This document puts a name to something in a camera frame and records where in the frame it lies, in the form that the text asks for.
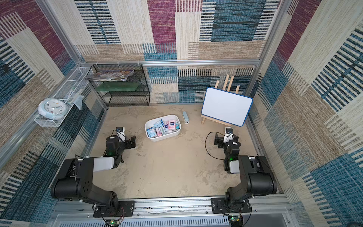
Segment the white storage box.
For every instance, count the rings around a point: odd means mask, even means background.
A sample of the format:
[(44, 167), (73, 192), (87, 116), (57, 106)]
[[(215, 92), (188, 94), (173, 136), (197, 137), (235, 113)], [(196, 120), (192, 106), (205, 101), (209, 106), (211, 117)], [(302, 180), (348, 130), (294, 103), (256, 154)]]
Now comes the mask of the white storage box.
[[(176, 130), (170, 131), (168, 130), (168, 121), (176, 120)], [(147, 129), (154, 127), (157, 132), (157, 137), (149, 138), (147, 135)], [(145, 123), (145, 133), (146, 136), (152, 141), (157, 142), (161, 140), (165, 140), (174, 136), (177, 136), (181, 132), (182, 126), (179, 121), (179, 118), (176, 115), (166, 115), (163, 117), (159, 117), (156, 119), (149, 120)]]

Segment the light blue unicorn tissue pack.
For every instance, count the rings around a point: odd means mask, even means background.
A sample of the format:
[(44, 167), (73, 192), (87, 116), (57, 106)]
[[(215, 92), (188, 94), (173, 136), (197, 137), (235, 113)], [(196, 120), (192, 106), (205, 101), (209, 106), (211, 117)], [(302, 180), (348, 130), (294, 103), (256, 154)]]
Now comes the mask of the light blue unicorn tissue pack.
[(157, 137), (157, 132), (156, 132), (155, 128), (154, 127), (148, 128), (147, 129), (147, 135), (148, 135), (149, 138)]

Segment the pink Tempo tissue pack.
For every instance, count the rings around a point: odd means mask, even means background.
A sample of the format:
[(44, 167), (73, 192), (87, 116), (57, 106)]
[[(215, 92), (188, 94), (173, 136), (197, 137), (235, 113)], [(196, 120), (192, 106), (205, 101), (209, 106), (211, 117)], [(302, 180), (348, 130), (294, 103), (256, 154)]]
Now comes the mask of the pink Tempo tissue pack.
[(168, 130), (170, 130), (170, 131), (176, 130), (176, 120), (168, 121)]

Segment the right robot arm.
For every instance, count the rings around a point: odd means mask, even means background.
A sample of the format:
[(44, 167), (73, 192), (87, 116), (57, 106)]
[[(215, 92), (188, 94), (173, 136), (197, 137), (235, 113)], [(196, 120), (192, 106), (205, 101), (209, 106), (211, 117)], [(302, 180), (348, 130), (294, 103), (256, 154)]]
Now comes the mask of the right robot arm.
[(228, 174), (238, 175), (240, 183), (228, 188), (224, 198), (212, 198), (214, 214), (251, 212), (249, 199), (254, 196), (275, 194), (278, 186), (274, 174), (265, 156), (240, 155), (241, 143), (233, 134), (215, 133), (214, 145), (223, 149), (225, 154), (224, 170)]

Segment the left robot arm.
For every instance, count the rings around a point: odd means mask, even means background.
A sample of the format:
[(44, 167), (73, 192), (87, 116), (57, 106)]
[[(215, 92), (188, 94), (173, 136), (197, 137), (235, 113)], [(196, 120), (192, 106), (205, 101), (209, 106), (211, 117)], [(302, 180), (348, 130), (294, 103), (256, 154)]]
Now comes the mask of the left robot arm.
[(101, 157), (64, 160), (51, 188), (55, 199), (78, 199), (91, 204), (95, 218), (131, 217), (135, 201), (119, 201), (117, 193), (104, 190), (93, 184), (96, 172), (116, 169), (123, 163), (123, 152), (136, 147), (136, 137), (122, 140), (117, 135), (106, 139), (106, 150)]

